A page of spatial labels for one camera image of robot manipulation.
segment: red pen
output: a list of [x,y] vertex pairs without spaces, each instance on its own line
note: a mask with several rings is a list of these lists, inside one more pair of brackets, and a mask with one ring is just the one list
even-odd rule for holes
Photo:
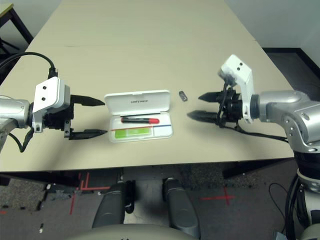
[[158,118],[122,117],[121,122],[124,124],[158,124],[160,121]]

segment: wire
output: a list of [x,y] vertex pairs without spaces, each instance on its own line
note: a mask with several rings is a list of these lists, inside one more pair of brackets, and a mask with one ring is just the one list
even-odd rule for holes
[[18,145],[18,147],[19,147],[19,150],[21,151],[21,149],[22,149],[22,145],[21,145],[21,142],[19,141],[19,139],[15,136],[15,135],[13,135],[12,133],[9,133],[8,134],[11,138],[13,138],[13,140],[16,142],[16,144]]
[[18,139],[15,135],[13,135],[12,133],[9,133],[8,135],[9,135],[11,138],[13,138],[13,140],[16,142],[16,144],[17,144],[18,147],[19,147],[20,153],[23,153],[23,152],[26,150],[26,147],[27,147],[29,141],[32,139],[32,137],[33,137],[33,135],[34,135],[34,132],[35,132],[35,130],[34,130],[34,128],[32,127],[32,128],[30,129],[30,131],[28,131],[27,134],[25,135],[23,144],[21,144],[21,142],[19,141],[19,139]]
[[26,52],[20,52],[20,53],[17,53],[15,55],[12,55],[12,56],[8,57],[6,60],[4,60],[3,62],[0,63],[0,69],[5,67],[11,61],[13,61],[15,59],[18,59],[18,58],[20,58],[22,56],[26,56],[26,55],[35,55],[35,56],[41,57],[41,58],[43,58],[43,59],[48,61],[48,63],[50,64],[50,68],[52,68],[52,69],[55,68],[54,63],[47,56],[45,56],[45,55],[43,55],[41,53],[37,53],[37,52],[26,51]]
[[241,134],[246,134],[246,135],[261,137],[261,138],[274,139],[274,140],[279,140],[279,141],[288,143],[288,139],[284,136],[268,135],[268,134],[258,133],[258,132],[247,132],[240,127],[239,121],[237,121],[235,124],[236,124],[235,127],[222,126],[222,128],[234,130],[234,131],[241,133]]
[[295,223],[293,220],[293,208],[295,206],[298,188],[299,179],[298,175],[296,174],[290,184],[288,194],[285,200],[285,234],[288,240],[296,240]]
[[285,228],[286,228],[286,217],[285,217],[284,212],[280,209],[280,207],[278,206],[278,204],[276,203],[274,197],[273,197],[272,194],[271,194],[271,187],[272,187],[273,185],[277,185],[277,186],[279,186],[280,188],[282,188],[282,189],[286,192],[287,195],[288,195],[288,191],[285,189],[284,186],[282,186],[281,184],[279,184],[279,183],[277,183],[277,182],[272,182],[272,183],[270,183],[269,188],[268,188],[269,196],[270,196],[272,202],[274,203],[274,205],[276,206],[276,208],[279,210],[279,212],[281,213],[281,215],[282,215],[282,217],[283,217],[284,226],[283,226],[283,228],[282,228],[281,233],[284,233]]
[[227,84],[227,83],[224,83],[224,85],[223,85],[223,98],[222,98],[222,101],[221,101],[221,103],[220,103],[220,105],[219,105],[219,111],[218,111],[218,113],[217,113],[217,115],[216,115],[216,123],[217,123],[217,125],[220,126],[220,128],[223,128],[223,127],[224,127],[224,126],[222,125],[222,123],[221,123],[221,117],[220,117],[220,115],[221,115],[222,109],[223,109],[223,107],[224,107],[224,105],[225,105],[226,98],[227,98],[227,87],[228,87],[228,84]]

